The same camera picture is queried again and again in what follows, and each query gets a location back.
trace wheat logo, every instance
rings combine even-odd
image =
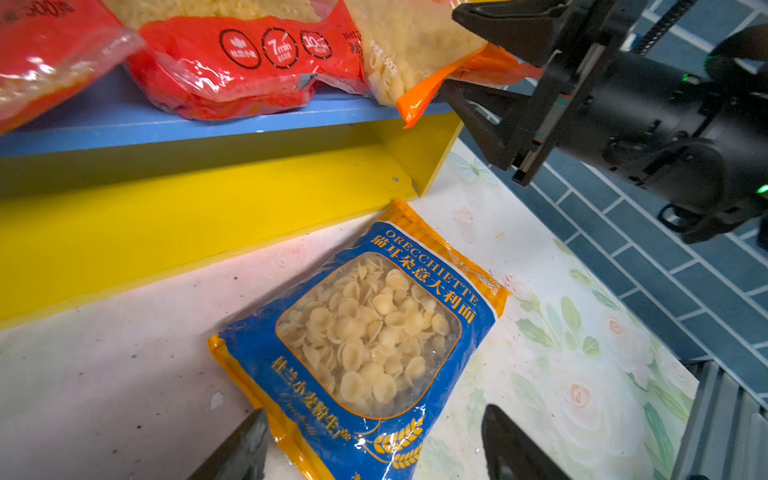
[[[376,437],[376,440],[371,442],[366,440],[366,444],[363,448],[376,460],[381,463],[390,463],[386,460],[386,457],[392,455],[392,466],[397,470],[408,468],[414,465],[422,452],[422,446],[419,445],[405,453],[400,453],[406,450],[408,447],[413,446],[413,442],[419,439],[419,436],[424,432],[422,427],[424,423],[424,417],[420,419],[413,419],[406,425],[406,427],[399,432],[383,433]],[[371,435],[376,432],[381,426],[381,422],[370,432],[358,433],[361,438]],[[373,444],[375,452],[371,451],[368,444]]]
[[[230,38],[230,43],[238,48],[245,48],[248,45],[245,40],[238,37]]]

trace red pasta bag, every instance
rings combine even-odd
[[[77,94],[143,42],[99,0],[0,0],[0,134]]]
[[[183,118],[223,120],[310,102],[317,81],[367,90],[360,35],[343,2],[318,23],[175,17],[140,30],[128,66],[152,103]]]

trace pasta bag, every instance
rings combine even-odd
[[[362,35],[371,92],[380,104],[397,106],[407,127],[417,122],[449,76],[488,86],[541,76],[538,68],[521,64],[454,22],[453,8],[467,2],[347,0]]]
[[[0,134],[77,94],[143,44],[98,0],[4,0],[0,15]]]
[[[407,479],[508,296],[396,200],[208,345],[307,478]]]
[[[301,4],[305,8],[286,10]],[[163,2],[137,11],[118,9],[122,5],[114,8],[136,24],[179,12],[215,14],[144,24],[139,32],[147,48],[128,59],[131,75],[150,101],[183,118],[225,120],[302,107],[310,102],[319,81],[352,94],[367,91],[360,35],[344,2],[319,22],[216,16],[237,13],[252,18],[286,10],[293,17],[319,20],[306,10],[312,8],[309,2],[300,0],[241,2],[237,9],[218,10],[185,0],[172,3],[173,13],[152,9]]]

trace blue shelf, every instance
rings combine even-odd
[[[427,115],[452,111],[436,100]],[[153,106],[122,68],[116,68],[79,95],[34,121],[0,137],[0,157],[49,154],[88,148],[151,144],[353,124],[400,118],[395,108],[331,87],[318,90],[309,105],[282,114],[232,121],[189,121]]]

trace floral tablecloth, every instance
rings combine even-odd
[[[426,439],[414,478],[487,478],[488,403],[574,479],[668,478],[698,381],[517,202],[457,142],[432,191],[412,203],[515,293]]]

